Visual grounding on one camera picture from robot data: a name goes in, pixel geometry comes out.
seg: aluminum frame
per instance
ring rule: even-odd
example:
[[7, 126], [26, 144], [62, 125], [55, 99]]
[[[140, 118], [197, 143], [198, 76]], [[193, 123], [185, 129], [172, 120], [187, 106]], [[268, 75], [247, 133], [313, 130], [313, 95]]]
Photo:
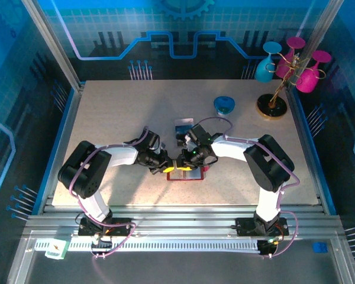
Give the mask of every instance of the aluminum frame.
[[60, 44], [57, 36], [51, 28], [49, 22], [46, 20], [44, 12], [42, 11], [37, 0], [21, 0], [30, 17], [35, 23], [35, 26], [40, 31], [43, 39], [45, 40], [50, 51], [53, 53], [56, 61], [58, 62], [62, 72], [67, 77], [67, 80], [71, 84], [71, 87], [76, 91], [80, 91], [80, 80], [72, 67], [67, 54], [64, 52], [62, 45]]
[[[73, 127], [73, 121], [77, 113], [81, 96], [81, 85], [70, 64], [58, 39], [52, 31], [50, 25], [40, 9], [38, 3], [32, 0], [22, 0], [36, 26], [44, 37], [49, 49], [54, 54], [63, 73], [68, 78], [72, 88], [76, 90], [73, 104], [68, 113], [68, 124], [63, 129], [62, 137], [59, 141], [57, 156], [52, 164], [50, 177], [47, 181], [46, 190], [42, 198], [39, 214], [30, 216], [24, 232], [20, 239], [19, 246], [12, 263], [8, 277], [8, 283], [25, 283], [28, 270], [34, 256], [34, 249], [37, 240], [48, 238], [76, 238], [78, 225], [75, 223], [75, 216], [79, 212], [78, 207], [53, 207], [50, 197], [56, 185], [56, 171], [62, 165], [63, 157], [68, 145], [68, 140]], [[330, 0], [326, 9], [322, 13], [314, 32], [309, 40], [304, 52], [311, 54], [322, 40], [325, 32], [332, 23], [337, 11], [341, 7], [343, 0]], [[295, 117], [296, 126], [301, 141], [305, 137], [303, 125], [298, 123], [303, 118], [298, 115], [295, 98], [288, 96], [288, 100], [293, 106], [292, 113]], [[309, 151], [308, 143], [304, 139], [304, 153], [308, 159], [311, 175], [318, 194], [323, 201], [322, 205], [316, 206], [283, 206], [284, 210], [294, 211], [298, 215], [299, 234], [298, 240], [323, 239], [330, 240], [332, 253], [338, 266], [340, 278], [343, 283], [355, 283], [355, 262], [352, 258], [344, 230], [339, 216], [329, 214], [325, 195], [321, 184], [321, 179], [316, 174], [313, 157]], [[133, 237], [137, 240], [145, 241], [244, 241], [250, 238], [237, 237], [230, 225], [234, 224], [234, 219], [239, 217], [252, 217], [255, 206], [116, 206], [111, 208], [117, 217], [131, 217], [138, 225]], [[290, 215], [284, 216], [288, 219], [288, 226], [293, 230], [294, 220]]]

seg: gear logo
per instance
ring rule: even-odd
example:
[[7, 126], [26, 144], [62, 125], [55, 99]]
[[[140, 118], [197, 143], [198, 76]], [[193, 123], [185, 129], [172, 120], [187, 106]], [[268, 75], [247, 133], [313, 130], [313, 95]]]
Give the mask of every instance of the gear logo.
[[164, 12], [165, 16], [172, 16], [174, 20], [194, 16], [200, 17], [202, 12], [208, 12], [214, 0], [154, 0], [155, 5]]

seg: glass panel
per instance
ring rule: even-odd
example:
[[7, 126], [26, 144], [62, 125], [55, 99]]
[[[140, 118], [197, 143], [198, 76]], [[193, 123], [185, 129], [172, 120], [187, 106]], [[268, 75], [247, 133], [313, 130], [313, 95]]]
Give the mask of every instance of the glass panel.
[[352, 221], [346, 227], [354, 227], [355, 0], [343, 3], [318, 49], [330, 52], [333, 57], [319, 66], [327, 76], [319, 80], [313, 93], [301, 93], [300, 97], [306, 114], [321, 106], [318, 113], [323, 114], [316, 117], [322, 119], [322, 126], [313, 133], [314, 143], [335, 207], [344, 221]]
[[39, 3], [81, 80], [140, 80], [253, 79], [263, 44], [307, 40], [327, 1]]
[[69, 92], [21, 1], [0, 1], [0, 283], [33, 208]]

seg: blue bowl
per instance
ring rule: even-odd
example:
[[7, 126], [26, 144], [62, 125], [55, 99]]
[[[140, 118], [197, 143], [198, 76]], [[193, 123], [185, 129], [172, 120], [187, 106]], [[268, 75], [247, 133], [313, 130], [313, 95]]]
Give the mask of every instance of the blue bowl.
[[219, 96], [213, 103], [217, 114], [220, 116], [228, 115], [235, 107], [235, 101], [229, 96]]

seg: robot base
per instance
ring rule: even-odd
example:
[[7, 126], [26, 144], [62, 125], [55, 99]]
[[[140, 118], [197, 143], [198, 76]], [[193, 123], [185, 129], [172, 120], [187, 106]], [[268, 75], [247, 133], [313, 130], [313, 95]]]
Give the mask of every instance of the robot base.
[[[286, 218], [279, 218], [276, 222], [279, 228], [282, 230], [284, 236], [289, 235], [288, 225], [286, 222]], [[235, 219], [235, 225], [231, 226], [232, 229], [237, 230], [238, 237], [257, 237], [260, 236], [256, 232], [256, 226], [254, 222], [254, 218], [237, 218]], [[272, 229], [267, 232], [266, 236], [268, 237], [277, 237], [282, 233], [277, 228], [277, 226], [273, 226]]]
[[[131, 222], [130, 218], [112, 218], [109, 224], [123, 224]], [[127, 226], [121, 227], [103, 227], [93, 223], [87, 216], [84, 216], [80, 221], [79, 236], [93, 236], [96, 233], [108, 236], [123, 236], [129, 235], [131, 228]]]

